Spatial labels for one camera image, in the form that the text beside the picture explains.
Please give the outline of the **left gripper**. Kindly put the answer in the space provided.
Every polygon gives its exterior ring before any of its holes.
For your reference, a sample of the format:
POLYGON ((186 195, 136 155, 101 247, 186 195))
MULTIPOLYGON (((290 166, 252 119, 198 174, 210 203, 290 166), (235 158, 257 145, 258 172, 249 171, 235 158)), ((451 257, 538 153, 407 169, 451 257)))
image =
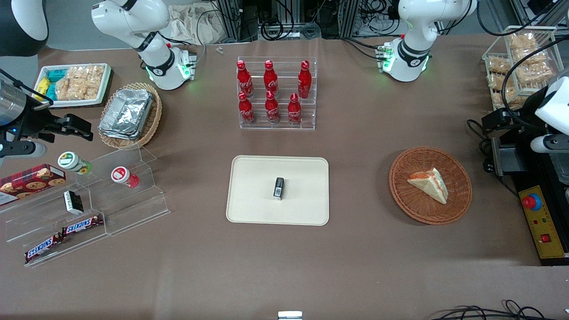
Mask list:
POLYGON ((505 109, 497 109, 482 117, 482 131, 492 133, 508 127, 507 112, 518 122, 535 134, 543 134, 543 121, 538 120, 535 111, 543 102, 543 89, 531 95, 519 95, 514 90, 504 89, 501 93, 505 109))

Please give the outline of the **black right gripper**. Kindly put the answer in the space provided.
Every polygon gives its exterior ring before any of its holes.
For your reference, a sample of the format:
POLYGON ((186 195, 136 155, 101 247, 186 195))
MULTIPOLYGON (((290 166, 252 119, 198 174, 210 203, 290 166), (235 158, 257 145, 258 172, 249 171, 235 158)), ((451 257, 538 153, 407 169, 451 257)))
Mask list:
POLYGON ((27 101, 20 122, 21 138, 43 138, 47 134, 64 136, 79 136, 87 141, 93 141, 90 132, 92 124, 76 115, 67 114, 63 118, 51 114, 49 102, 27 101))

